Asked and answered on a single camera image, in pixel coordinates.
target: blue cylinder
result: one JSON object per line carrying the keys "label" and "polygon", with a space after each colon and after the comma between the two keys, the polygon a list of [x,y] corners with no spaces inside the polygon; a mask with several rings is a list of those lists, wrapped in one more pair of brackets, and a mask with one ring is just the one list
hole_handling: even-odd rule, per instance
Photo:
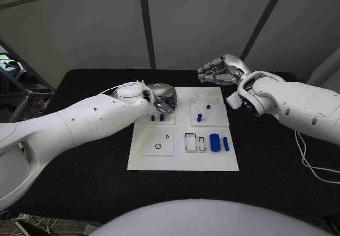
{"label": "blue cylinder", "polygon": [[225,151],[230,151],[228,139],[224,137]]}
{"label": "blue cylinder", "polygon": [[198,116],[198,122],[202,121],[202,117],[204,117],[204,115],[199,113],[199,116]]}
{"label": "blue cylinder", "polygon": [[212,151],[221,151],[218,134],[211,134],[211,148],[212,148]]}

